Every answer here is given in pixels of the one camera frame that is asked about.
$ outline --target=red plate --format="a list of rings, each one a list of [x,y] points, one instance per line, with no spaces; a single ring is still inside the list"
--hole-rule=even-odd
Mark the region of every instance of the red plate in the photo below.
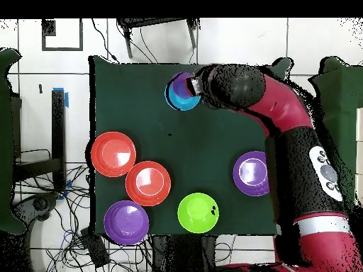
[[[136,160],[133,141],[120,132],[99,135],[91,149],[94,168],[107,177],[119,177],[130,171]]]
[[[126,192],[139,205],[154,206],[169,194],[172,181],[167,170],[154,161],[136,164],[126,176]]]

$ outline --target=green table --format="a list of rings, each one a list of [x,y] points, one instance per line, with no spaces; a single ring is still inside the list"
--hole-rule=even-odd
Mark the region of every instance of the green table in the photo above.
[[[161,204],[145,208],[149,234],[185,234],[177,208],[183,197],[202,192],[214,198],[220,217],[208,234],[276,234],[269,195],[250,197],[233,182],[235,161],[245,152],[264,151],[264,133],[253,119],[204,105],[181,112],[171,109],[164,89],[178,72],[196,65],[111,64],[93,57],[96,86],[96,136],[119,131],[134,142],[136,162],[162,164],[172,189]],[[104,233],[104,214],[119,200],[130,199],[125,176],[107,178],[96,172],[95,232]]]

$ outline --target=purple plate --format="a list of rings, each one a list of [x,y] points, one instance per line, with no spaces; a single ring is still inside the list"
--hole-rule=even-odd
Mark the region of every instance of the purple plate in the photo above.
[[[149,217],[141,205],[122,200],[107,210],[104,228],[115,243],[132,245],[144,239],[149,230]]]
[[[247,152],[233,167],[235,185],[248,196],[262,196],[269,192],[266,154],[261,151]]]

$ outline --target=lime green bowl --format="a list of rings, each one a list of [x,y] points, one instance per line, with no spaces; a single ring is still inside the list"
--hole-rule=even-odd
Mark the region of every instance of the lime green bowl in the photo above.
[[[193,193],[185,197],[178,207],[180,225],[194,234],[203,234],[216,225],[219,217],[217,203],[203,193]]]

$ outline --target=bowl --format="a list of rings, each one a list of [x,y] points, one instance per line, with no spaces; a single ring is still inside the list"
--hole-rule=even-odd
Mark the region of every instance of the bowl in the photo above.
[[[194,234],[203,234],[216,225],[219,210],[217,203],[209,195],[192,193],[180,202],[177,214],[184,229]]]
[[[165,88],[165,100],[174,110],[188,111],[201,100],[200,96],[192,96],[186,86],[186,79],[193,74],[182,72],[175,74]]]
[[[149,217],[137,203],[122,200],[114,203],[104,216],[106,234],[117,244],[141,242],[149,230]]]
[[[268,194],[266,154],[252,151],[242,155],[233,167],[233,180],[237,188],[248,196]]]
[[[169,195],[172,181],[167,170],[155,161],[136,164],[126,176],[126,192],[139,205],[160,204]]]
[[[91,160],[100,174],[107,177],[122,176],[128,173],[135,163],[135,145],[121,132],[105,132],[94,141]]]

